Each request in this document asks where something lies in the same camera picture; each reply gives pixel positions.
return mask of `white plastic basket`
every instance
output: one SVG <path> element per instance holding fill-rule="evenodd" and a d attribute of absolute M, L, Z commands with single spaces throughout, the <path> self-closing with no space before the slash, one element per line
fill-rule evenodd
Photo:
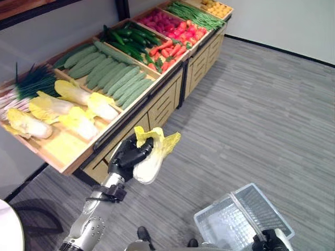
<path fill-rule="evenodd" d="M 194 221 L 204 241 L 232 251 L 251 250 L 253 237 L 266 229 L 281 229 L 288 239 L 294 236 L 254 183 L 197 212 Z"/>

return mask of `shoe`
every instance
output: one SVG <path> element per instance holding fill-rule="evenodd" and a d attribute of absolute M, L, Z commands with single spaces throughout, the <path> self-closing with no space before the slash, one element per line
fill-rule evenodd
<path fill-rule="evenodd" d="M 198 244 L 198 241 L 196 239 L 190 239 L 188 244 L 187 244 L 187 247 L 198 247 L 199 244 Z"/>

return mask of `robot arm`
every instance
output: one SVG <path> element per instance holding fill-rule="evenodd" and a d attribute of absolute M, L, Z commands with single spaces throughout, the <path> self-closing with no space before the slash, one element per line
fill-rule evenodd
<path fill-rule="evenodd" d="M 64 239 L 60 251 L 91 251 L 105 231 L 105 221 L 111 214 L 111 203 L 119 203 L 126 196 L 124 184 L 132 178 L 135 164 L 143 161 L 152 151 L 153 139 L 148 138 L 141 147 L 136 147 L 133 134 L 115 149 L 108 165 L 108 176 L 93 187 L 86 198 L 83 211 L 74 222 L 69 235 Z"/>

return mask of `white table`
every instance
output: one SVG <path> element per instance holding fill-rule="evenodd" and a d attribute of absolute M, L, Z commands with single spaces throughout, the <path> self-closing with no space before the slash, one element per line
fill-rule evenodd
<path fill-rule="evenodd" d="M 24 251 L 25 238 L 19 217 L 14 209 L 0 200 L 0 250 Z"/>

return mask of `floor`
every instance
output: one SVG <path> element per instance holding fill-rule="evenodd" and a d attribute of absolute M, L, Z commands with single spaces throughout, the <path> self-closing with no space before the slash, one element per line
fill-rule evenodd
<path fill-rule="evenodd" d="M 164 127 L 180 131 L 180 143 L 153 184 L 127 184 L 95 250 L 124 250 L 141 225 L 156 248 L 184 246 L 200 238 L 196 212 L 250 182 L 295 230 L 295 251 L 334 250 L 334 78 L 330 67 L 225 38 L 218 61 Z M 64 232 L 28 232 L 27 250 L 57 250 L 89 194 L 51 167 L 35 178 L 11 204 L 52 212 Z M 20 215 L 24 225 L 50 226 L 34 212 Z"/>

